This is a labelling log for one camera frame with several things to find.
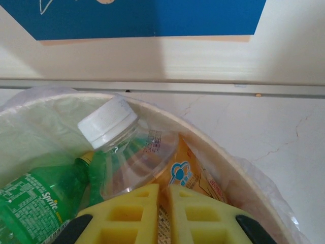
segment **green bottle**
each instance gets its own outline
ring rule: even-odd
[[[78,212],[92,155],[35,168],[0,189],[0,244],[50,243]]]

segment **plastic bag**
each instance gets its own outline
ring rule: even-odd
[[[59,154],[73,162],[74,158],[91,150],[77,123],[111,97],[103,92],[79,92],[70,88],[44,86],[25,90],[1,106],[0,187],[32,167],[50,165],[48,159],[52,155]],[[292,238],[296,244],[310,244],[299,231],[291,208],[275,184],[252,163],[239,158],[234,160],[206,135],[180,118],[144,102],[128,101],[136,113],[149,122],[154,121],[151,124],[157,124],[159,120],[159,129],[180,132],[231,202],[255,216],[278,244],[294,243]],[[255,194],[259,190],[263,192],[263,197]],[[266,219],[270,215],[275,219],[271,223]],[[280,231],[283,224],[290,236]]]

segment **poster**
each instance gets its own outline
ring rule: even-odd
[[[0,0],[36,40],[253,35],[266,0]]]

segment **bottle neck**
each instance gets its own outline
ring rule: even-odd
[[[103,151],[104,153],[113,150],[116,146],[120,145],[124,141],[128,141],[135,137],[140,129],[139,118],[137,118],[129,127],[127,127],[122,133],[116,136],[113,140],[107,142],[103,146],[96,149],[96,151]]]

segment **bottle cap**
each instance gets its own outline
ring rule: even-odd
[[[86,162],[88,165],[91,163],[92,158],[93,158],[94,152],[93,151],[89,151],[86,154],[84,154],[83,156],[77,158],[77,159],[81,159],[84,162]]]
[[[78,128],[94,149],[112,141],[138,116],[122,96],[115,96],[78,123]]]

